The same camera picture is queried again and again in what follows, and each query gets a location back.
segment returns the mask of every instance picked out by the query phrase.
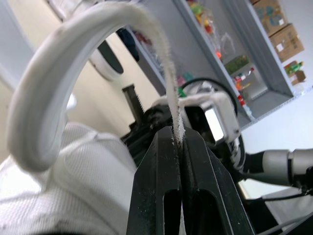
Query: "cardboard box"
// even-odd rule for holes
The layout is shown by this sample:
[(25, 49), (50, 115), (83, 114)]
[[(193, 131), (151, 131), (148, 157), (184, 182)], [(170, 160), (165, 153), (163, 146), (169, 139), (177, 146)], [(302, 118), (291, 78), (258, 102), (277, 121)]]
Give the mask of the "cardboard box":
[(295, 72), (293, 76), (290, 77), (291, 84), (294, 86), (300, 82), (304, 82), (306, 79), (305, 73), (302, 70)]
[(293, 24), (287, 25), (285, 28), (272, 35), (270, 41), (272, 42), (281, 62), (292, 58), (304, 50)]
[(288, 24), (278, 0), (260, 0), (253, 7), (268, 36), (273, 35)]

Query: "gray shelving unit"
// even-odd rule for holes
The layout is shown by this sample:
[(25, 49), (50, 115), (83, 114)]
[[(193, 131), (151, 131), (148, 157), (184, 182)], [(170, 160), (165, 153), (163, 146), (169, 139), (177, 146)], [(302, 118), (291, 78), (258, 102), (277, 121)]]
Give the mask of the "gray shelving unit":
[[(142, 0), (141, 3), (161, 23), (173, 54), (179, 57), (186, 71), (195, 77), (216, 79), (235, 97), (240, 95), (186, 0)], [(218, 30), (229, 33), (234, 40), (234, 57), (247, 55), (257, 70), (258, 82), (250, 87), (252, 99), (247, 101), (247, 107), (238, 102), (238, 119), (244, 128), (293, 99), (292, 85), (249, 0), (208, 0), (207, 7), (218, 19)], [(145, 65), (152, 64), (146, 60)]]
[(141, 45), (140, 41), (137, 39), (135, 34), (133, 33), (132, 29), (127, 27), (127, 30), (132, 35), (137, 51), (139, 53), (139, 61), (138, 64), (143, 70), (143, 72), (146, 74), (152, 85), (155, 87), (157, 92), (160, 95), (165, 94), (165, 80), (162, 74), (160, 73), (159, 69), (155, 66), (155, 63), (151, 59), (151, 55), (147, 50), (144, 49), (144, 47)]

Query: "white mesh fabric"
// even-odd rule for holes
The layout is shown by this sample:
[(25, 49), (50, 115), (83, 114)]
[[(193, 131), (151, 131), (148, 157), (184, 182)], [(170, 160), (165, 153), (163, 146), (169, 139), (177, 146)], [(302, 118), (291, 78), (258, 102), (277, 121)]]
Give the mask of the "white mesh fabric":
[(42, 175), (43, 191), (0, 201), (0, 234), (125, 234), (134, 172), (117, 137), (69, 123), (56, 165)]

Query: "small screen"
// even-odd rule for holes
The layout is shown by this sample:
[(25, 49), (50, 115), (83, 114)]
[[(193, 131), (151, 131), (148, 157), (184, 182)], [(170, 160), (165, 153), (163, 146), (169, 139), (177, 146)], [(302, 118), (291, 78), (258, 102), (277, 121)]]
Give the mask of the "small screen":
[(211, 129), (215, 142), (223, 139), (224, 133), (214, 109), (209, 109), (208, 111), (206, 111), (205, 117)]

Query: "wire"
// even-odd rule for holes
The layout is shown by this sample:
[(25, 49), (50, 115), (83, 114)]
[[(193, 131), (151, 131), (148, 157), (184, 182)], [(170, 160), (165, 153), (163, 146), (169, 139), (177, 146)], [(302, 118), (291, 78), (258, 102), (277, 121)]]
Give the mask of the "wire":
[(273, 198), (256, 198), (256, 199), (246, 199), (245, 202), (273, 202), (273, 201), (282, 201), (282, 200), (288, 200), (288, 199), (293, 199), (293, 198), (298, 198), (298, 197), (303, 197), (306, 196), (303, 193), (296, 194), (296, 195), (291, 195), (291, 196), (286, 196), (286, 197), (273, 197)]
[(204, 82), (210, 82), (210, 83), (213, 83), (215, 85), (218, 85), (219, 87), (221, 87), (230, 97), (231, 99), (231, 102), (233, 103), (234, 105), (234, 110), (235, 110), (235, 113), (236, 113), (236, 116), (238, 115), (238, 107), (237, 107), (237, 103), (236, 103), (236, 99), (234, 98), (234, 96), (232, 95), (231, 91), (225, 86), (223, 85), (222, 83), (212, 79), (212, 78), (205, 78), (205, 77), (200, 77), (200, 78), (194, 78), (190, 81), (187, 81), (186, 83), (184, 83), (181, 88), (184, 89), (186, 88), (187, 86), (189, 86), (190, 84), (193, 84), (195, 82), (201, 82), (201, 81), (204, 81)]
[(266, 230), (266, 231), (264, 231), (264, 232), (262, 232), (262, 233), (260, 233), (258, 235), (270, 235), (270, 234), (272, 234), (272, 233), (274, 233), (274, 232), (276, 232), (278, 230), (281, 230), (283, 227), (286, 227), (286, 226), (288, 226), (290, 224), (297, 223), (297, 222), (301, 221), (304, 218), (306, 218), (306, 216), (289, 220), (289, 221), (287, 221), (285, 223), (282, 223), (282, 224), (279, 224), (279, 225), (277, 225), (277, 226), (275, 226), (275, 227), (273, 227), (273, 228), (271, 228), (269, 230)]

